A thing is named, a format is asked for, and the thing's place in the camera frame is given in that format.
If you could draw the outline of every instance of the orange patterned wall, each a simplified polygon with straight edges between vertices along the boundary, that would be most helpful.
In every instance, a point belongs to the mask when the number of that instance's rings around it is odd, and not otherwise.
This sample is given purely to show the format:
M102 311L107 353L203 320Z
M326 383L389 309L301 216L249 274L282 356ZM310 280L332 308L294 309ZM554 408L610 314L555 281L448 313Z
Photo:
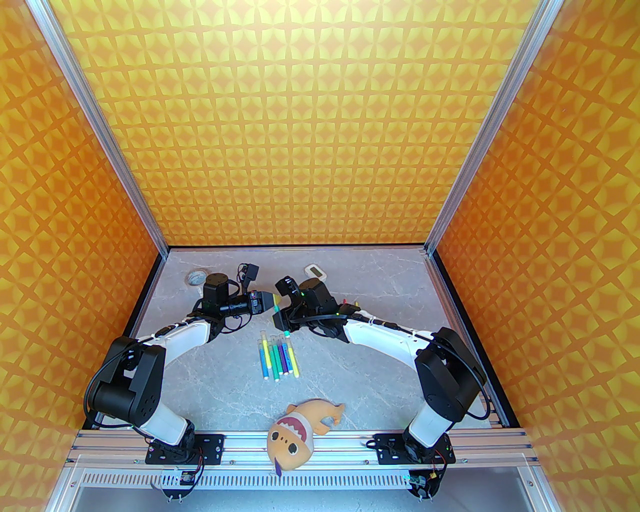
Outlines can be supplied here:
M438 247L567 511L640 510L640 3L564 4Z
M52 2L193 245L424 242L536 3Z
M40 510L156 249L26 5L0 3L0 509Z

